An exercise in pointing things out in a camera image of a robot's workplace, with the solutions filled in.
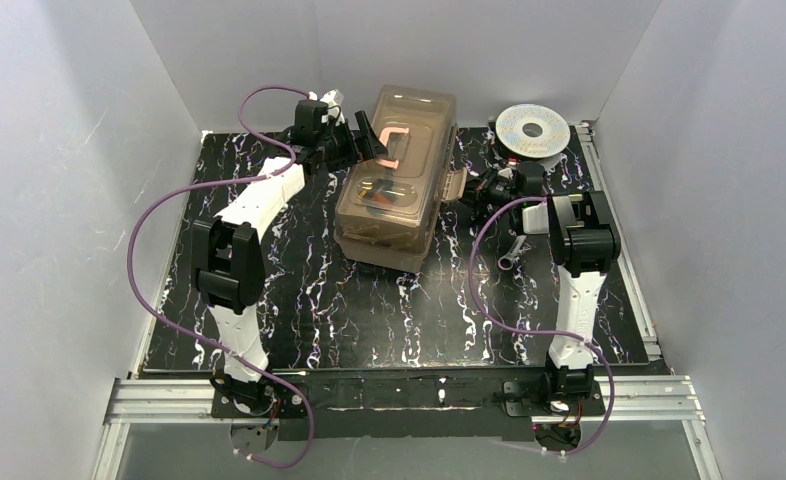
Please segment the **translucent brown beige tool box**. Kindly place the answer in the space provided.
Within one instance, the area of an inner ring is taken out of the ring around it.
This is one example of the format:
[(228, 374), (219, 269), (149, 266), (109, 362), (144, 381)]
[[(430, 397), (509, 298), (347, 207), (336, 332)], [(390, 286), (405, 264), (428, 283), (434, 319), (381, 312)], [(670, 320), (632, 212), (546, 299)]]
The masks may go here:
[(334, 239), (346, 258), (417, 273), (441, 207), (459, 200), (467, 173), (452, 168), (457, 99), (386, 85), (371, 127), (387, 152), (355, 165), (341, 189)]

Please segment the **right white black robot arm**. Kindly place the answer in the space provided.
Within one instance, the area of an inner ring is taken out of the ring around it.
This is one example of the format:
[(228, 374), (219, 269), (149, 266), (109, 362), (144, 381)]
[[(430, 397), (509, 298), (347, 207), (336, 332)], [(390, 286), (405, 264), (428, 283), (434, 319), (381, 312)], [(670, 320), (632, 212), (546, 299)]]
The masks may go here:
[(593, 322), (621, 240), (603, 192), (548, 194), (544, 176), (538, 163), (490, 168), (466, 181), (462, 201), (489, 224), (507, 217), (516, 245), (548, 235), (559, 281), (556, 328), (544, 370), (525, 391), (555, 412), (572, 411), (595, 396)]

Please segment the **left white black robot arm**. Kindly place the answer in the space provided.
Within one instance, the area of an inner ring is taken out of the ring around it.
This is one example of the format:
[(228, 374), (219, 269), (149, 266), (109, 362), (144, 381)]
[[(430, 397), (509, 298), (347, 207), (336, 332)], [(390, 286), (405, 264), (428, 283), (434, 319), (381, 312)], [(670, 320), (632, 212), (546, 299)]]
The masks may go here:
[(387, 153), (365, 112), (357, 112), (358, 129), (351, 130), (342, 102), (338, 90), (300, 101), (293, 125), (277, 136), (277, 146), (264, 160), (260, 181), (193, 226), (191, 284), (214, 317), (222, 344), (239, 355), (227, 354), (211, 383), (228, 399), (250, 407), (274, 393), (272, 385), (260, 382), (268, 366), (257, 320), (266, 278), (263, 235), (320, 168), (342, 170)]

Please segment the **silver wrench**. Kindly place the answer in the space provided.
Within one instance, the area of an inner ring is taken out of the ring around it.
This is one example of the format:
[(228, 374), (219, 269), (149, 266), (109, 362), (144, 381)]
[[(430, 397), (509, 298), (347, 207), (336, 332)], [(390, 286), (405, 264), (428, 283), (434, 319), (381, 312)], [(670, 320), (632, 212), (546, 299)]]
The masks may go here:
[(497, 266), (502, 271), (511, 270), (524, 250), (527, 237), (517, 236), (509, 250), (497, 259)]

